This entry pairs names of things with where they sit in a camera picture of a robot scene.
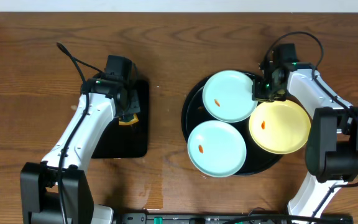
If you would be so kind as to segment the yellow green sponge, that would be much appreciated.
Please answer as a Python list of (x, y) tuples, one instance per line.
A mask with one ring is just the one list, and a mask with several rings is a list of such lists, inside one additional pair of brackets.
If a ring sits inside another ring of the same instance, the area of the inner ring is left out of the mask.
[(130, 126), (139, 121), (136, 114), (125, 114), (119, 117), (120, 126)]

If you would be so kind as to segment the light blue plate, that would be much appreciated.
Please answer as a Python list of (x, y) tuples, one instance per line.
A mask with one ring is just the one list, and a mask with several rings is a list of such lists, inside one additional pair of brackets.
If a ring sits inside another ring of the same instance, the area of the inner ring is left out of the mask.
[(234, 175), (247, 157), (247, 146), (240, 132), (217, 120), (197, 125), (189, 135), (187, 150), (199, 171), (219, 178)]
[(212, 75), (203, 87), (202, 100), (207, 112), (227, 123), (247, 119), (257, 107), (252, 99), (253, 80), (235, 70)]

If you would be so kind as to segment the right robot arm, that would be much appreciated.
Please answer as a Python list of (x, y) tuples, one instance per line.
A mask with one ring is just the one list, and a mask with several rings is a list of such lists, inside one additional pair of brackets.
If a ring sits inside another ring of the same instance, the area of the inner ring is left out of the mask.
[(339, 189), (358, 187), (358, 107), (338, 96), (310, 63), (263, 60), (259, 68), (264, 75), (254, 80), (253, 99), (284, 101), (291, 95), (311, 116), (308, 173), (287, 210), (317, 218)]

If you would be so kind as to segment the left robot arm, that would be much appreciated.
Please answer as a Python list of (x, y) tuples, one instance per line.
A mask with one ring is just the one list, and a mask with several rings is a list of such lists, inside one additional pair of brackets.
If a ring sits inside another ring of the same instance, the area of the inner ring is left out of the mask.
[(41, 162), (20, 173), (24, 223), (113, 223), (86, 178), (92, 158), (142, 157), (148, 145), (149, 83), (90, 78), (74, 116)]

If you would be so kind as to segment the black rectangular tray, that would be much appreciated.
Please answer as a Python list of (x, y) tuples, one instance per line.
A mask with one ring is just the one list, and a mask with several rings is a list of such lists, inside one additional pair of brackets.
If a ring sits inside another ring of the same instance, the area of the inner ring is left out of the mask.
[(149, 141), (149, 83), (138, 80), (134, 85), (139, 99), (138, 122), (120, 125), (116, 118), (103, 131), (92, 155), (93, 159), (138, 158), (147, 153)]

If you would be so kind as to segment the black round tray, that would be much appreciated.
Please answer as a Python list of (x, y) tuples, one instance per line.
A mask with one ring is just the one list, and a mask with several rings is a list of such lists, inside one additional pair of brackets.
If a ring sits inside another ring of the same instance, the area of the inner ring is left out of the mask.
[[(216, 120), (216, 118), (212, 117), (206, 111), (202, 100), (203, 87), (210, 77), (211, 75), (198, 82), (189, 92), (184, 102), (181, 111), (181, 130), (186, 142), (188, 142), (191, 131), (195, 129), (197, 125), (205, 121)], [(267, 152), (256, 144), (250, 135), (249, 118), (237, 123), (231, 123), (231, 125), (241, 133), (247, 146), (246, 160), (235, 175), (245, 176), (258, 174), (271, 168), (282, 158), (282, 155)]]

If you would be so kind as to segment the yellow plate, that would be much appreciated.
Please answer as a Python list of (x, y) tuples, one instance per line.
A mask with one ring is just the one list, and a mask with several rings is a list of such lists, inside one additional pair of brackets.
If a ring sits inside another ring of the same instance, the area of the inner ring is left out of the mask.
[(249, 132), (254, 142), (273, 154), (289, 154), (307, 142), (311, 121), (298, 104), (286, 101), (261, 103), (249, 119)]

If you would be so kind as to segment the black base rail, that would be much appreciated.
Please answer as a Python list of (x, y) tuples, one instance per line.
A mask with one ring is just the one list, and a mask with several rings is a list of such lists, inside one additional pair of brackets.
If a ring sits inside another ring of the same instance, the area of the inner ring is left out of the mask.
[(223, 223), (337, 223), (353, 224), (349, 215), (328, 215), (321, 218), (303, 217), (295, 219), (290, 215), (251, 213), (250, 215), (170, 215), (125, 213), (115, 215), (112, 224), (223, 224)]

